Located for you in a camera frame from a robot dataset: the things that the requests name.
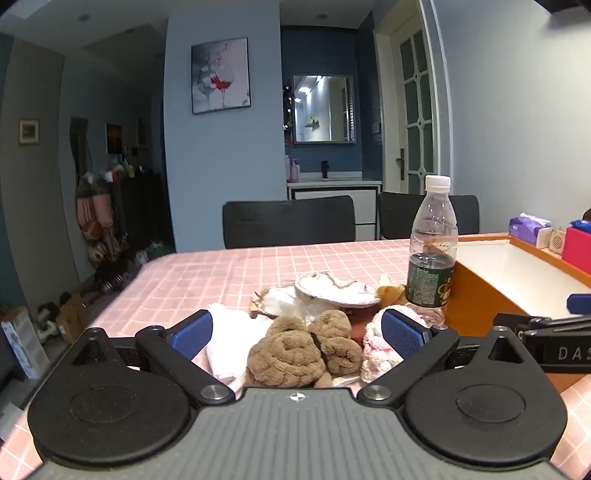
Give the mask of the white glass door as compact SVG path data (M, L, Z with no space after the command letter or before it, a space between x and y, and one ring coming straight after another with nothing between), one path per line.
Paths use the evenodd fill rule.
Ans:
M432 1L377 1L384 190L423 193L430 174L452 174L449 83Z

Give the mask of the wine glass painting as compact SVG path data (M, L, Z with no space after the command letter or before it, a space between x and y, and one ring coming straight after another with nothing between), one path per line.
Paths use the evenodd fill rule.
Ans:
M193 45L192 114L250 106L249 41L243 37Z

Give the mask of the white paper towel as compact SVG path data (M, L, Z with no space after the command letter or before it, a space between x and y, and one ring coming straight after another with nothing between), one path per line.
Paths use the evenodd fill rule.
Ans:
M266 335L273 320L264 315L251 318L245 311L221 304L209 304L206 309L213 322L211 341L192 361L239 396L249 350Z

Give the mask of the clear plastic water bottle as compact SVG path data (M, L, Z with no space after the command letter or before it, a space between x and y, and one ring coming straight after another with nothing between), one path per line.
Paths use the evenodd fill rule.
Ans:
M456 265L459 232L450 191L450 177L426 177L410 237L406 298L429 326L445 324Z

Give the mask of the brown plush toy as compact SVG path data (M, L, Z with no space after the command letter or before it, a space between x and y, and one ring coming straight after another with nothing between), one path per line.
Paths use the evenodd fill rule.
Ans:
M327 310L305 323L280 316L249 350L245 385L331 388L335 378L359 374L363 349L352 338L346 313Z

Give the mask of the cream white cloth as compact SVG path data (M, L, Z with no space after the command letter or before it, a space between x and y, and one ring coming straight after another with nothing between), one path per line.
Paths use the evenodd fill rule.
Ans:
M329 272L314 272L284 286L256 291L249 311L252 315L294 316L310 322L327 310L365 309L379 303L372 286L353 279L341 280Z

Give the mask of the orange cardboard box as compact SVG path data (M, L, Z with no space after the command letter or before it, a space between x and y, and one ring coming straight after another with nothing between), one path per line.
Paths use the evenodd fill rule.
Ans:
M590 275L507 234L459 238L446 324L483 336L499 313L568 317L567 298L590 291Z

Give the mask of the wall mirror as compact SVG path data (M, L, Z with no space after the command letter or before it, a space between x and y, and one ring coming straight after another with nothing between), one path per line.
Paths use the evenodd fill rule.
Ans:
M352 76L295 75L293 86L295 144L356 142Z

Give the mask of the left black chair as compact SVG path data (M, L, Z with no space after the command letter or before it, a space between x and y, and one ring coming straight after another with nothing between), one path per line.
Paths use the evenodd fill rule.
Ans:
M231 201L222 207L222 233L228 249L353 242L353 199Z

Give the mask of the hanging bags and clothes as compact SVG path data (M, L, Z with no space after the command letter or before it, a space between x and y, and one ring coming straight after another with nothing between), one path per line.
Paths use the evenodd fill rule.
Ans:
M86 119L70 120L69 142L76 175L75 217L88 261L98 270L114 264L127 247L113 199L113 175L118 171L108 170L98 176L93 173Z

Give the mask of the pink white knitted item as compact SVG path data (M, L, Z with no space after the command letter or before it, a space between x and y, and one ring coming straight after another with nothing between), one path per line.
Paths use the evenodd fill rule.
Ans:
M361 379L371 383L417 353L429 341L427 323L407 306L382 309L367 324Z

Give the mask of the black chair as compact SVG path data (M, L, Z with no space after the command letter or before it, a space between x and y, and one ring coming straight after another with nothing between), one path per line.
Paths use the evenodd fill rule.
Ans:
M452 195L451 203L460 235L480 233L480 206L475 195ZM379 195L381 236L387 240L408 239L424 195L383 192Z
M353 199L231 201L222 207L222 233L228 249L353 242Z

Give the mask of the yellow cloth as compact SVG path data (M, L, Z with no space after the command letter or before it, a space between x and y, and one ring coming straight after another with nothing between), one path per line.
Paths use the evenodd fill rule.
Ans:
M393 305L405 305L408 303L406 298L406 285L395 283L387 274L381 275L376 289L376 296L380 300L381 308Z

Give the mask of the purple tissue pack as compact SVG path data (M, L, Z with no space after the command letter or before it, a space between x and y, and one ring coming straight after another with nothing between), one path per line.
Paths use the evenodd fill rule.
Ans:
M536 248L547 248L551 233L551 221L540 217L521 213L509 221L509 235Z

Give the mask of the red box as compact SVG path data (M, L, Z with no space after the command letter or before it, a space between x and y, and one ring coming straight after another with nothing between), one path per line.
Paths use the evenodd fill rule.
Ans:
M575 227L567 228L562 260L591 274L591 234Z

